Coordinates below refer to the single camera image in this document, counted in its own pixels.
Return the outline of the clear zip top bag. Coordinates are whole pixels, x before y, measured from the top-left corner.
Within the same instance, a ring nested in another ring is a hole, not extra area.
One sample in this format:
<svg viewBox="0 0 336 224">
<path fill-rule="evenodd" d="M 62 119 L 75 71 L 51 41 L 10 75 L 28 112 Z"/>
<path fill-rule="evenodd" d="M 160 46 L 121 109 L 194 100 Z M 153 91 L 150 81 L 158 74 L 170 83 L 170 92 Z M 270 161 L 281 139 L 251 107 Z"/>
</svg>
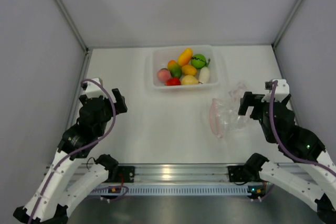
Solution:
<svg viewBox="0 0 336 224">
<path fill-rule="evenodd" d="M 248 85 L 240 81 L 230 87 L 223 98 L 212 99 L 208 119 L 211 132 L 217 138 L 229 138 L 250 124 L 248 116 L 238 115 L 240 99 L 246 91 Z"/>
</svg>

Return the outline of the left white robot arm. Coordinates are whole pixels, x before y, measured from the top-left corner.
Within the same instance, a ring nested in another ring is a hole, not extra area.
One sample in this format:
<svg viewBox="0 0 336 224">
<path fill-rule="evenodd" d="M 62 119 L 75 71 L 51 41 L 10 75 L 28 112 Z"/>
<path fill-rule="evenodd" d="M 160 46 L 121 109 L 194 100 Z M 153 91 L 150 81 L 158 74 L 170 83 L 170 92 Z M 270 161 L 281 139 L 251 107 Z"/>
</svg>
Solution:
<svg viewBox="0 0 336 224">
<path fill-rule="evenodd" d="M 76 123 L 61 138 L 54 160 L 31 200 L 13 213 L 21 223 L 67 223 L 77 206 L 101 183 L 117 179 L 118 161 L 102 154 L 86 174 L 69 185 L 73 174 L 90 151 L 111 131 L 106 128 L 128 108 L 119 89 L 112 89 L 115 102 L 106 90 L 85 88 Z"/>
</svg>

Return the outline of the red fake apple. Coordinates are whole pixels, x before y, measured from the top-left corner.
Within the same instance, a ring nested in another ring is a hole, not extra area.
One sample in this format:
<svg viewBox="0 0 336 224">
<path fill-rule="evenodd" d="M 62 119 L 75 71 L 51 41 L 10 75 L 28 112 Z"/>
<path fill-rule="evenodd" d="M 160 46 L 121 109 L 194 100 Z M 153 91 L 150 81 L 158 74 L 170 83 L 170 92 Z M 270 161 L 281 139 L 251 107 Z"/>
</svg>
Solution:
<svg viewBox="0 0 336 224">
<path fill-rule="evenodd" d="M 166 81 L 165 83 L 166 86 L 180 86 L 181 85 L 181 81 L 179 78 L 170 78 Z"/>
</svg>

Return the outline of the yellow fake banana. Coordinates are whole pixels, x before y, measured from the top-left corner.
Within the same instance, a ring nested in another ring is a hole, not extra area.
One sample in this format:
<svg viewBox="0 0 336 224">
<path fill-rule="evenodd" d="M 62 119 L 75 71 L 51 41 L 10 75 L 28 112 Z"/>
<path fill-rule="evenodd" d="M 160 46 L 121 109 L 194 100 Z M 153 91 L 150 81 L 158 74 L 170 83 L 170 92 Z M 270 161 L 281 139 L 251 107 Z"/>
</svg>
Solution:
<svg viewBox="0 0 336 224">
<path fill-rule="evenodd" d="M 187 65 L 190 62 L 192 56 L 193 56 L 192 49 L 191 48 L 186 48 L 178 58 L 178 61 L 177 61 L 178 65 L 180 67 L 182 67 L 184 65 Z"/>
</svg>

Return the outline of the green fake avocado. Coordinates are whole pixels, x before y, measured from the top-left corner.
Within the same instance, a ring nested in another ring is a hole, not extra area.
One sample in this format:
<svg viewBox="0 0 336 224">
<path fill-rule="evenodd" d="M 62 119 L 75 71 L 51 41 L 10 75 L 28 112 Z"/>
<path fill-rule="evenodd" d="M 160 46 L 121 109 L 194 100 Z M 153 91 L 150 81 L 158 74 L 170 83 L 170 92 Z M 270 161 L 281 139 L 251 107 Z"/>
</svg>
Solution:
<svg viewBox="0 0 336 224">
<path fill-rule="evenodd" d="M 171 73 L 172 78 L 180 78 L 182 76 L 181 66 L 175 60 L 168 62 L 167 69 Z"/>
</svg>

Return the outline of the pink fake peach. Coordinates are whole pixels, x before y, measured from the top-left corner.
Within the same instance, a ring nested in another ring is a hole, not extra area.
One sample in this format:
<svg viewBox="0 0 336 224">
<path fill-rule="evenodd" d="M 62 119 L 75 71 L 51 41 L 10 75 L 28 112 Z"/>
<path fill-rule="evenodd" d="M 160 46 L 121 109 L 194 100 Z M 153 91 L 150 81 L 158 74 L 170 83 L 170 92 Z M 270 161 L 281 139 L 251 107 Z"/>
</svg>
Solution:
<svg viewBox="0 0 336 224">
<path fill-rule="evenodd" d="M 156 73 L 156 76 L 161 83 L 166 83 L 172 77 L 170 71 L 167 68 L 160 69 Z"/>
</svg>

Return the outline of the orange fake fruit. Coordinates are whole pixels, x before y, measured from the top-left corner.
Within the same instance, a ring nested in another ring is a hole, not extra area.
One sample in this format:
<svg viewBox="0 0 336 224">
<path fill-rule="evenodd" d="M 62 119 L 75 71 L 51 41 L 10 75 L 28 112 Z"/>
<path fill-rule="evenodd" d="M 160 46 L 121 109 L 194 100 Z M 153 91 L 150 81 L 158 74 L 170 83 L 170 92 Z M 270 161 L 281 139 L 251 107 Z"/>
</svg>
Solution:
<svg viewBox="0 0 336 224">
<path fill-rule="evenodd" d="M 187 76 L 195 76 L 197 74 L 197 69 L 192 65 L 184 65 L 182 68 L 182 74 Z"/>
</svg>

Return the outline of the pale yellow fake pear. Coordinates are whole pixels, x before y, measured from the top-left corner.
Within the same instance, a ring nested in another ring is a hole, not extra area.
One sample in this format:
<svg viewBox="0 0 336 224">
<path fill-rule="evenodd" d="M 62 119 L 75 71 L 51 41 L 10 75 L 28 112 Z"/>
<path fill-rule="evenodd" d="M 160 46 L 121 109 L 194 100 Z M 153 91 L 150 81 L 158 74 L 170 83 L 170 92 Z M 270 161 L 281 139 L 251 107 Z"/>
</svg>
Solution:
<svg viewBox="0 0 336 224">
<path fill-rule="evenodd" d="M 195 76 L 192 76 L 192 75 L 186 75 L 181 80 L 182 86 L 197 85 L 197 84 L 200 84 L 199 80 Z"/>
</svg>

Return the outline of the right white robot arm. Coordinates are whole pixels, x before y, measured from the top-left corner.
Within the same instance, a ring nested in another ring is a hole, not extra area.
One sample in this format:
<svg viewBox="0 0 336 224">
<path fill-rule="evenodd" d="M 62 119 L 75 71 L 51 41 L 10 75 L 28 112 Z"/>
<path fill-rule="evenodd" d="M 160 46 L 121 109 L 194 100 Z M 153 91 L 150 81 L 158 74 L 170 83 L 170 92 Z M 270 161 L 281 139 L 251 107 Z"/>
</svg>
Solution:
<svg viewBox="0 0 336 224">
<path fill-rule="evenodd" d="M 259 122 L 266 141 L 277 144 L 279 151 L 315 183 L 285 171 L 258 153 L 241 167 L 243 177 L 249 182 L 270 182 L 307 204 L 323 223 L 335 223 L 335 163 L 321 140 L 295 123 L 295 113 L 287 107 L 290 98 L 288 91 L 245 92 L 238 114 L 245 115 L 252 108 L 250 118 Z"/>
</svg>

